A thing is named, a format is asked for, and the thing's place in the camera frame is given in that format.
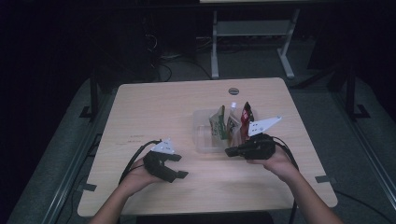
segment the person's hand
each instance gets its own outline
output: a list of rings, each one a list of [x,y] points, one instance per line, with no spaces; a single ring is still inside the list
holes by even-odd
[[[298,173],[298,170],[291,163],[288,155],[279,146],[276,146],[276,152],[268,160],[247,160],[247,163],[262,164],[265,169],[271,171],[282,181]]]
[[[125,176],[117,189],[121,190],[125,196],[130,197],[149,184],[161,181],[160,178],[151,175],[146,170],[143,158],[141,158],[134,162],[131,171]]]

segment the clear plastic container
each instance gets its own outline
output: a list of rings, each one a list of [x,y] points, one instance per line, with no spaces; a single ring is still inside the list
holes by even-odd
[[[212,138],[212,131],[210,127],[209,118],[216,114],[218,109],[196,110],[192,114],[192,140],[195,148],[201,153],[224,152],[224,149],[229,147],[226,144],[222,145]],[[242,115],[242,108],[236,108],[235,115],[239,118]],[[230,108],[224,110],[224,122],[230,116]]]

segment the person's arm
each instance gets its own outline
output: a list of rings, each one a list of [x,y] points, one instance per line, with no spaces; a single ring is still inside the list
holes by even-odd
[[[91,224],[117,223],[122,208],[129,197],[147,185],[161,181],[160,178],[149,174],[142,165],[142,159],[134,163],[133,170],[125,176],[120,185],[117,186],[99,211],[90,220]]]
[[[284,181],[290,188],[307,223],[343,223],[343,221],[315,193],[300,172],[291,164],[289,157],[280,147],[268,160],[250,160],[262,164]]]

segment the snack bag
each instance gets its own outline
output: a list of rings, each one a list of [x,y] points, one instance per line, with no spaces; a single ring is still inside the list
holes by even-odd
[[[231,103],[230,117],[227,120],[227,135],[229,147],[237,147],[242,144],[241,141],[241,121],[235,115],[236,103]]]
[[[245,143],[248,140],[248,126],[251,121],[254,121],[253,113],[248,102],[245,103],[241,116],[241,141]]]
[[[215,143],[221,147],[226,147],[228,136],[224,124],[224,105],[220,107],[218,113],[209,118],[209,121]]]

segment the wooden tabletop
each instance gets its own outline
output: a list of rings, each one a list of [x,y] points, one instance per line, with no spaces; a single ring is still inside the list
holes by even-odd
[[[231,95],[230,88],[237,88],[239,94]],[[315,179],[326,174],[284,81],[254,78],[120,86],[87,181],[96,189],[84,190],[78,213],[93,216],[118,185],[134,153],[148,141],[168,137],[182,159],[165,165],[189,174],[185,179],[152,184],[136,193],[123,214],[291,208],[293,197],[288,186],[262,166],[247,164],[242,158],[228,158],[225,153],[200,153],[193,143],[194,111],[229,107],[231,102],[241,107],[246,101],[256,111],[256,120],[282,117],[266,133],[288,144],[303,176],[327,205],[336,206],[330,183]]]

